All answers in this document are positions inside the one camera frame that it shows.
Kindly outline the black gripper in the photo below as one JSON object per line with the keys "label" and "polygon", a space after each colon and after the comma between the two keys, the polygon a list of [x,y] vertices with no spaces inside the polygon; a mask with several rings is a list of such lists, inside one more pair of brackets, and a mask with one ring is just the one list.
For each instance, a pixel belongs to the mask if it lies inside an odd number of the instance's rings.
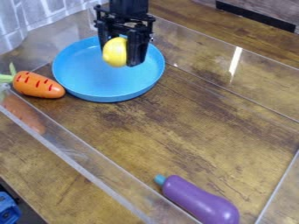
{"label": "black gripper", "polygon": [[148,0],[108,0],[108,6],[97,4],[94,27],[100,48],[117,37],[112,31],[126,32],[126,60],[129,67],[145,61],[154,17],[148,14]]}

